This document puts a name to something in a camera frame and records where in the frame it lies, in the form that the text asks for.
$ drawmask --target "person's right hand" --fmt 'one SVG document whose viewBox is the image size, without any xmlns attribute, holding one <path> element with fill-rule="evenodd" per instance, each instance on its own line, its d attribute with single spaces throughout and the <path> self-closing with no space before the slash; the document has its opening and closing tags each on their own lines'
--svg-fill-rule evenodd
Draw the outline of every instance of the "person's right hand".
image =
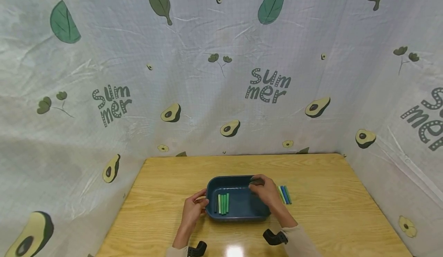
<svg viewBox="0 0 443 257">
<path fill-rule="evenodd" d="M 277 207 L 278 205 L 282 205 L 282 201 L 280 198 L 280 193 L 277 190 L 277 186 L 274 181 L 266 175 L 258 174 L 254 175 L 251 180 L 261 178 L 265 184 L 264 185 L 249 185 L 249 189 L 256 193 L 260 199 L 266 204 L 269 208 Z"/>
<path fill-rule="evenodd" d="M 250 190 L 256 193 L 263 203 L 269 207 L 269 210 L 277 218 L 281 227 L 296 227 L 298 222 L 295 221 L 291 213 L 289 213 L 288 209 L 283 204 L 274 181 L 262 174 L 254 175 L 251 180 L 258 178 L 261 178 L 263 182 L 256 182 L 257 185 L 250 184 Z"/>
</svg>

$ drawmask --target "black wrist strap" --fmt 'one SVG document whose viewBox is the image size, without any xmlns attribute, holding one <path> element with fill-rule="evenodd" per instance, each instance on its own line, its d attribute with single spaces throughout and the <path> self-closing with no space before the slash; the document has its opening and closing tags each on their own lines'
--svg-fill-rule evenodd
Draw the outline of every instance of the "black wrist strap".
<svg viewBox="0 0 443 257">
<path fill-rule="evenodd" d="M 207 244 L 204 241 L 198 242 L 198 245 L 196 248 L 188 247 L 188 257 L 201 257 L 205 254 Z"/>
<path fill-rule="evenodd" d="M 280 243 L 285 243 L 286 245 L 288 243 L 288 238 L 286 238 L 286 235 L 282 231 L 275 235 L 269 228 L 263 233 L 263 238 L 265 238 L 266 242 L 270 245 L 280 245 Z"/>
</svg>

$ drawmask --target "person's left hand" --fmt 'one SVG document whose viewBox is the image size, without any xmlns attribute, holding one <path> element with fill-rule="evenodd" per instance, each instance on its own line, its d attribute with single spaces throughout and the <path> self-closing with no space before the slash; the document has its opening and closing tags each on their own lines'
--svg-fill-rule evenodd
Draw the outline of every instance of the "person's left hand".
<svg viewBox="0 0 443 257">
<path fill-rule="evenodd" d="M 191 232 L 195 228 L 200 215 L 206 213 L 205 207 L 209 204 L 209 199 L 199 199 L 201 196 L 206 196 L 206 189 L 188 197 L 183 205 L 181 226 L 186 227 Z"/>
</svg>

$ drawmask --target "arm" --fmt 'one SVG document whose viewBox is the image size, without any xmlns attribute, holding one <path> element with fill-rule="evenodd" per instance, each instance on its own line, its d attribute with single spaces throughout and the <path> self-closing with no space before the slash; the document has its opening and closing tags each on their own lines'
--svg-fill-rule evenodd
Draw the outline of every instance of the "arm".
<svg viewBox="0 0 443 257">
<path fill-rule="evenodd" d="M 277 218 L 283 233 L 288 238 L 288 243 L 284 245 L 288 257 L 321 257 L 314 243 L 282 203 L 274 181 L 261 174 L 253 176 L 253 179 L 258 178 L 261 178 L 263 183 L 251 184 L 250 190 L 260 197 Z"/>
<path fill-rule="evenodd" d="M 199 199 L 199 197 L 205 195 L 206 189 L 203 189 L 185 200 L 183 205 L 182 222 L 177 230 L 177 235 L 172 243 L 172 247 L 168 248 L 166 251 L 166 257 L 188 256 L 189 239 L 200 215 L 205 213 L 205 207 L 209 203 L 207 199 Z"/>
</svg>

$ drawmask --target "small plant print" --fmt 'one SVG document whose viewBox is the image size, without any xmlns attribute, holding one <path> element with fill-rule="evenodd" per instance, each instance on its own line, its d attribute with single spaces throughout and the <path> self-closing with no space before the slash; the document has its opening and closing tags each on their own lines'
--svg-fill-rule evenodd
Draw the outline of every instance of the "small plant print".
<svg viewBox="0 0 443 257">
<path fill-rule="evenodd" d="M 43 100 L 40 100 L 40 102 L 38 103 L 38 109 L 37 109 L 37 114 L 45 114 L 46 112 L 49 111 L 50 108 L 54 108 L 54 109 L 58 109 L 62 112 L 64 112 L 66 115 L 70 116 L 71 118 L 73 118 L 73 116 L 71 116 L 68 112 L 65 111 L 64 106 L 65 106 L 65 99 L 68 97 L 68 94 L 66 92 L 58 92 L 58 94 L 55 96 L 58 100 L 63 101 L 62 103 L 62 108 L 58 108 L 58 107 L 53 107 L 52 106 L 52 100 L 50 99 L 50 97 L 44 97 Z"/>
<path fill-rule="evenodd" d="M 229 56 L 224 56 L 224 57 L 223 57 L 223 61 L 224 61 L 225 63 L 224 63 L 223 65 L 221 65 L 221 64 L 218 62 L 218 57 L 219 57 L 218 53 L 211 54 L 211 55 L 208 57 L 208 61 L 211 62 L 211 63 L 217 62 L 217 64 L 220 66 L 220 69 L 221 69 L 221 72 L 222 72 L 222 74 L 223 74 L 223 77 L 226 77 L 226 76 L 225 76 L 225 73 L 223 72 L 223 66 L 225 66 L 225 65 L 228 64 L 228 63 L 231 63 L 231 62 L 232 62 L 232 58 L 229 57 Z"/>
<path fill-rule="evenodd" d="M 417 236 L 417 228 L 415 228 L 413 222 L 407 217 L 400 216 L 398 218 L 398 225 L 400 229 L 405 232 L 406 236 L 410 238 Z"/>
<path fill-rule="evenodd" d="M 401 67 L 403 66 L 404 63 L 408 63 L 408 62 L 411 62 L 411 61 L 412 62 L 417 62 L 417 61 L 420 60 L 420 57 L 417 55 L 417 53 L 409 53 L 409 55 L 408 55 L 409 61 L 403 61 L 403 54 L 405 54 L 406 51 L 408 51 L 408 47 L 407 46 L 396 48 L 393 51 L 393 53 L 396 56 L 401 56 L 400 68 L 398 69 L 398 75 L 400 75 L 400 70 L 401 70 Z"/>
<path fill-rule="evenodd" d="M 294 141 L 292 140 L 283 141 L 282 145 L 284 148 L 289 149 L 294 145 Z"/>
<path fill-rule="evenodd" d="M 160 152 L 169 152 L 169 147 L 166 146 L 165 144 L 160 144 L 160 145 L 157 147 L 157 149 L 158 149 Z"/>
</svg>

